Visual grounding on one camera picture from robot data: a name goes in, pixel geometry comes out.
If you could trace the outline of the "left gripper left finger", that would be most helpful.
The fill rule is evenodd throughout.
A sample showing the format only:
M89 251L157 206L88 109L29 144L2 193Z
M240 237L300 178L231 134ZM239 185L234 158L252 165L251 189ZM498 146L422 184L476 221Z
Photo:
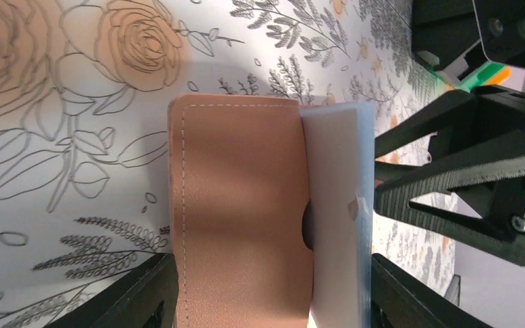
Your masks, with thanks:
M157 254L121 277L50 328L173 326L178 272L172 254Z

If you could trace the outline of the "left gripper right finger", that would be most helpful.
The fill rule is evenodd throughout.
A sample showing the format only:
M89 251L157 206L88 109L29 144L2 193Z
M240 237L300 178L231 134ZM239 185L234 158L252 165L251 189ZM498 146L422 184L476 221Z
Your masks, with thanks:
M381 254L371 257L371 326L490 328Z

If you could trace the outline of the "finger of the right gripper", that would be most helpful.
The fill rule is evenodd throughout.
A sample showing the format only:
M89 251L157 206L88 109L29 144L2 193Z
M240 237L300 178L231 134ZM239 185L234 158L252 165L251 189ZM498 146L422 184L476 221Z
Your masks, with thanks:
M381 184L374 211L525 267L525 156L462 163L453 157L421 167L376 162ZM429 193L454 193L479 216L415 202Z

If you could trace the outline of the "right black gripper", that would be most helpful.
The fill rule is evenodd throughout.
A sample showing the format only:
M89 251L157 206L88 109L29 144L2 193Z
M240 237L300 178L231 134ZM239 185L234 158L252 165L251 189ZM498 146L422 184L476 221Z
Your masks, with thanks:
M472 0L412 2L414 59L450 84L460 84L487 62ZM435 159L525 129L525 93L509 88L449 91L375 138L377 158L436 133Z

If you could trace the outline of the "orange leather card holder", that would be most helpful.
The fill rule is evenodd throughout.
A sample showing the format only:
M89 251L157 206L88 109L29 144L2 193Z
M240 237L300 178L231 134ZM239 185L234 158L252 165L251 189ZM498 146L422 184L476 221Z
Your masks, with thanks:
M370 327L375 109L188 94L168 112L175 327Z

